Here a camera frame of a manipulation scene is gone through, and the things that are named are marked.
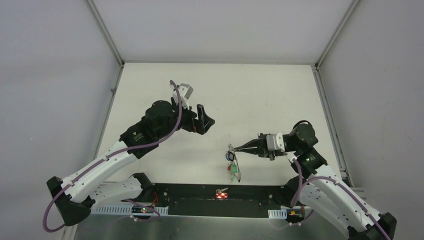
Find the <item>green tag key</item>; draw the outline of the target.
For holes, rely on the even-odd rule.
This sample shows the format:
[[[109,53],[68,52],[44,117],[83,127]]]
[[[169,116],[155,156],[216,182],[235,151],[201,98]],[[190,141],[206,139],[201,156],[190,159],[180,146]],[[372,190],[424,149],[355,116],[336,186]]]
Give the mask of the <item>green tag key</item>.
[[[233,174],[238,174],[239,173],[239,166],[237,165],[237,164],[231,164],[229,167],[228,167],[228,169],[229,169],[229,171],[231,172],[231,173],[233,173]]]

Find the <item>metal keyring plate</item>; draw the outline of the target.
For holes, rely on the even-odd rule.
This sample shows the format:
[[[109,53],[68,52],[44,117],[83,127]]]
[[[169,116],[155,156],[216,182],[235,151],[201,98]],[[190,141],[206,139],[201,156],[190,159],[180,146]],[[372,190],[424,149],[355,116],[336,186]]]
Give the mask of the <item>metal keyring plate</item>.
[[[227,145],[227,147],[228,147],[228,150],[227,151],[231,151],[231,152],[233,152],[234,154],[235,154],[235,157],[236,157],[236,152],[234,151],[234,147],[233,147],[233,145],[232,144],[228,144]],[[229,172],[229,174],[230,174],[230,179],[231,179],[231,181],[237,181],[238,183],[240,183],[241,182],[241,170],[240,170],[240,167],[239,167],[239,173],[238,174],[234,174],[234,173],[232,173],[232,172],[230,172],[229,171],[229,166],[230,165],[238,165],[238,167],[239,167],[239,162],[238,162],[238,159],[237,159],[237,157],[236,157],[236,159],[233,161],[233,162],[230,162],[230,161],[228,161],[228,167],[227,167],[227,171]]]

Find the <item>red tag key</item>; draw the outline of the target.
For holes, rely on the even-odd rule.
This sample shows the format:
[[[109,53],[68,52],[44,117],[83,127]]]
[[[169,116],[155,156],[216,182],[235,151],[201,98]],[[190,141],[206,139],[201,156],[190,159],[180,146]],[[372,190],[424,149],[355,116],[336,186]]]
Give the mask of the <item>red tag key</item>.
[[[227,187],[216,189],[216,191],[215,191],[215,198],[216,199],[227,199],[228,198],[228,193],[226,192],[226,190],[228,190]]]

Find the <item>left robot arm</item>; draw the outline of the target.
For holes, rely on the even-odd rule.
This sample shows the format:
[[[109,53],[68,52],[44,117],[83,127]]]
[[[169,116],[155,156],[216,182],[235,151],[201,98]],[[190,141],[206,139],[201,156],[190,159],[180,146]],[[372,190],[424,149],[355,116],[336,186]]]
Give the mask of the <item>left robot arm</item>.
[[[54,176],[46,184],[67,227],[79,224],[93,210],[118,201],[147,202],[153,195],[153,184],[145,173],[110,184],[105,180],[118,170],[141,159],[159,146],[161,140],[182,129],[204,135],[215,124],[203,105],[179,108],[174,100],[158,100],[145,111],[139,122],[130,126],[104,154],[70,176]]]

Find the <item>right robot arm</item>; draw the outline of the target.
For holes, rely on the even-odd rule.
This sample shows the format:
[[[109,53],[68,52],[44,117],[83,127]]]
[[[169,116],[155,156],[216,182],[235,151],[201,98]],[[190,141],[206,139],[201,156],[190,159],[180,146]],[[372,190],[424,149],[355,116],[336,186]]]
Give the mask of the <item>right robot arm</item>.
[[[236,152],[274,160],[292,153],[290,164],[298,174],[297,186],[284,190],[284,200],[293,207],[301,203],[321,215],[348,240],[392,240],[397,220],[380,213],[359,197],[332,169],[314,146],[316,132],[307,120],[297,122],[290,133],[259,133],[247,143],[228,147],[227,157]]]

